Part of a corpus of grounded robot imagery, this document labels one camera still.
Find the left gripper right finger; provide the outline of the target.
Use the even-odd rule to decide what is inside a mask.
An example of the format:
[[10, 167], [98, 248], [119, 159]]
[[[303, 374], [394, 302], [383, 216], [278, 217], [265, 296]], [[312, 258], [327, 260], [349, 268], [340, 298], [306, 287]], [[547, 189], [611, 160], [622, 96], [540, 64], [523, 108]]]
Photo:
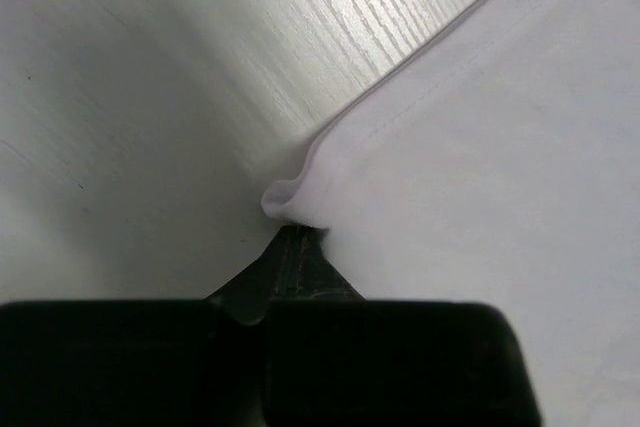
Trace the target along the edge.
[[322, 235], [284, 227], [267, 308], [271, 426], [538, 426], [517, 337], [481, 303], [366, 300]]

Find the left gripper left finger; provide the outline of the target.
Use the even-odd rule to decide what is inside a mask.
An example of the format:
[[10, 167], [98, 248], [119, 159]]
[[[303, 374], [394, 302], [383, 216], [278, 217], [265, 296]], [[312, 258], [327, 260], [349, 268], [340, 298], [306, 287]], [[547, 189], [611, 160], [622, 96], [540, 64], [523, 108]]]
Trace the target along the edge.
[[300, 243], [293, 226], [207, 298], [1, 307], [5, 426], [222, 424], [264, 363], [262, 322]]

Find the white t shirt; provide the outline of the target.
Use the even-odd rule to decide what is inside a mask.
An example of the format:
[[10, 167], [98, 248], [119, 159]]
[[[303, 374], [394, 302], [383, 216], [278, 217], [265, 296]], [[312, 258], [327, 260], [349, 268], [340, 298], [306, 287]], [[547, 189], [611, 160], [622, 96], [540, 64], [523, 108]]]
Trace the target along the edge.
[[639, 0], [488, 0], [262, 206], [367, 296], [502, 310], [547, 425], [638, 424]]

